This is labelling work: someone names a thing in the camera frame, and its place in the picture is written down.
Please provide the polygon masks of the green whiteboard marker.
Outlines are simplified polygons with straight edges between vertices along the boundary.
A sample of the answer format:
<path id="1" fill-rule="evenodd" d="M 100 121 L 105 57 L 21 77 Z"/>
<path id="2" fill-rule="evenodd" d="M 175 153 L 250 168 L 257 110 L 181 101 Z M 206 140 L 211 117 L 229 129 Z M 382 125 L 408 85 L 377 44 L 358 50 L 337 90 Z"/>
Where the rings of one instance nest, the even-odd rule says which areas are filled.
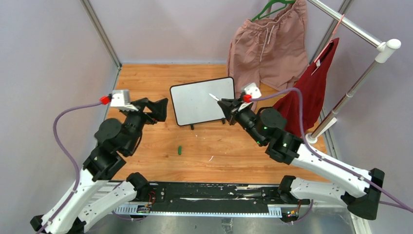
<path id="1" fill-rule="evenodd" d="M 215 95 L 213 95 L 213 94 L 211 94 L 211 93 L 209 93 L 209 95 L 214 99 L 214 100 L 216 100 L 216 101 L 220 101 L 220 99 L 219 98 L 217 98 Z"/>

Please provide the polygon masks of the small black-framed whiteboard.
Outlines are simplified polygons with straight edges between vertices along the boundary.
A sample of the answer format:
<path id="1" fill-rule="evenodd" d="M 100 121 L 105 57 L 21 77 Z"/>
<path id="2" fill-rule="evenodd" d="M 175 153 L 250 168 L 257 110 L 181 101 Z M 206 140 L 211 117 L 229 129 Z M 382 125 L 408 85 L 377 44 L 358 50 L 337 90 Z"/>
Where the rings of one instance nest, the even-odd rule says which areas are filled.
<path id="1" fill-rule="evenodd" d="M 234 99 L 234 79 L 232 77 L 215 78 L 179 85 L 169 89 L 175 120 L 178 126 L 220 121 L 225 124 L 225 116 L 209 93 L 217 98 Z"/>

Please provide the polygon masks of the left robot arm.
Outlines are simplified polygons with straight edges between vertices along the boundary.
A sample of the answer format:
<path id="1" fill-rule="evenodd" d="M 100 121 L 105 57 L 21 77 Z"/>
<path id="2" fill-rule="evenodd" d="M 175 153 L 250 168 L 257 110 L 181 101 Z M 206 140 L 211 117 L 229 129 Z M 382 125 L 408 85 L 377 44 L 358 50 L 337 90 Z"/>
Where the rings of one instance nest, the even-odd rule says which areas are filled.
<path id="1" fill-rule="evenodd" d="M 126 164 L 143 137 L 145 125 L 164 122 L 167 118 L 168 99 L 150 101 L 147 98 L 119 107 L 126 117 L 123 122 L 115 118 L 104 120 L 94 137 L 95 148 L 82 166 L 74 164 L 75 181 L 60 201 L 46 214 L 34 216 L 30 224 L 38 234 L 83 234 L 106 214 L 125 202 L 156 200 L 149 182 L 140 174 L 132 173 L 111 192 L 90 203 L 90 199 L 104 187 Z"/>

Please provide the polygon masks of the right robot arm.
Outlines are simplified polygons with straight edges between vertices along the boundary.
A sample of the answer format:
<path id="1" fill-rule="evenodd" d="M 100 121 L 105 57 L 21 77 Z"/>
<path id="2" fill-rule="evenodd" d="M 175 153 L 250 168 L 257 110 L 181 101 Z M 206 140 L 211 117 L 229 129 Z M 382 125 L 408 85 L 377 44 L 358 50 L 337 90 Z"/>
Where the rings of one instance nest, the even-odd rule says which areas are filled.
<path id="1" fill-rule="evenodd" d="M 360 169 L 324 154 L 303 139 L 287 131 L 286 119 L 274 108 L 261 108 L 254 113 L 237 99 L 219 100 L 230 125 L 240 126 L 276 162 L 300 167 L 329 180 L 314 182 L 286 175 L 278 188 L 283 203 L 312 199 L 346 207 L 352 214 L 367 219 L 377 218 L 385 173 L 378 169 Z"/>

